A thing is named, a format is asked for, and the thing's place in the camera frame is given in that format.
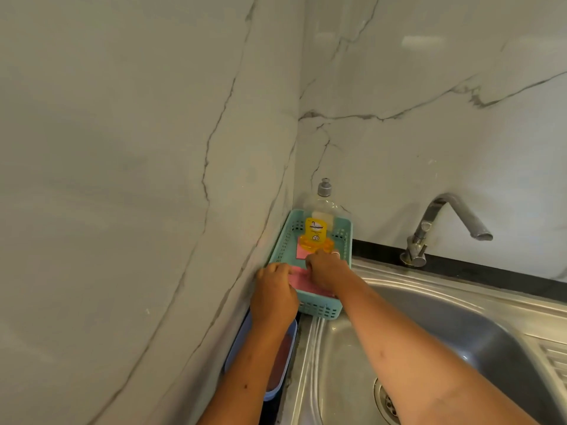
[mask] chrome faucet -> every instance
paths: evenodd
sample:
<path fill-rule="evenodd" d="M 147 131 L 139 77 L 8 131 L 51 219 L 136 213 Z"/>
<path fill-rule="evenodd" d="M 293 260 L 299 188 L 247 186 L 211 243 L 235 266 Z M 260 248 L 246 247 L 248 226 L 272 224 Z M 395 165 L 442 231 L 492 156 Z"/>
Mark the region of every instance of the chrome faucet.
<path fill-rule="evenodd" d="M 437 217 L 439 210 L 445 203 L 449 203 L 455 213 L 459 216 L 463 224 L 468 228 L 471 237 L 475 240 L 492 240 L 493 236 L 490 231 L 484 226 L 479 218 L 471 211 L 470 208 L 455 194 L 446 192 L 445 194 L 437 195 L 423 214 L 415 233 L 408 237 L 408 247 L 405 252 L 400 255 L 400 259 L 404 264 L 412 267 L 423 267 L 426 264 L 425 249 L 425 236 L 431 229 L 433 221 Z"/>

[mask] yellow bottle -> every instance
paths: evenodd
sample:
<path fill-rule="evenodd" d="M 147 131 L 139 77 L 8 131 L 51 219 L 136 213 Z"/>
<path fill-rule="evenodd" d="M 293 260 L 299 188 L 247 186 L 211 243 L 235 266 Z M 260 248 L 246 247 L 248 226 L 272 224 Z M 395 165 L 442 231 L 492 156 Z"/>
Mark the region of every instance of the yellow bottle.
<path fill-rule="evenodd" d="M 332 252 L 335 247 L 330 234 L 335 226 L 338 206 L 330 199 L 331 191 L 329 179 L 324 178 L 317 188 L 317 195 L 304 206 L 305 234 L 299 237 L 299 245 L 310 252 L 318 249 Z"/>

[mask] sink drain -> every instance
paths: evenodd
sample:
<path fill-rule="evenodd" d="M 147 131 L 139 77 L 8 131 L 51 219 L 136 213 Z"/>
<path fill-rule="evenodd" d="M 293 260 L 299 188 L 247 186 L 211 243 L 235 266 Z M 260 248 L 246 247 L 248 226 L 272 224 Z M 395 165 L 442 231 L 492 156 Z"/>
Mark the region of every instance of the sink drain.
<path fill-rule="evenodd" d="M 400 425 L 400 419 L 397 417 L 396 407 L 393 405 L 390 396 L 386 393 L 384 387 L 378 379 L 374 382 L 374 400 L 380 413 L 390 425 Z"/>

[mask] forearm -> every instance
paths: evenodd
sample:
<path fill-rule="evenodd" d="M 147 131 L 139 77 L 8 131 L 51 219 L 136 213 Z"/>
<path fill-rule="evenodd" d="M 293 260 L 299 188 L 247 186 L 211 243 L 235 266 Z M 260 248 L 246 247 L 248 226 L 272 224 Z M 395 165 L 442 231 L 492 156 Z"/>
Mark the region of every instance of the forearm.
<path fill-rule="evenodd" d="M 534 423 L 355 274 L 335 292 L 403 423 Z"/>
<path fill-rule="evenodd" d="M 252 328 L 197 425 L 256 425 L 285 332 Z"/>

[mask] bottle cap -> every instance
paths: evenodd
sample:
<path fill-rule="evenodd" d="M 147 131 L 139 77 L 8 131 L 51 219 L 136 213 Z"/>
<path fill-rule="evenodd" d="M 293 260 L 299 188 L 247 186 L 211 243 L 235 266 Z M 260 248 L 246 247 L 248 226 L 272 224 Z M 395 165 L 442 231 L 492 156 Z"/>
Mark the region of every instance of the bottle cap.
<path fill-rule="evenodd" d="M 330 180 L 324 177 L 319 184 L 319 188 L 317 189 L 317 193 L 321 197 L 329 197 L 330 192 L 332 191 L 333 187 L 330 185 Z"/>

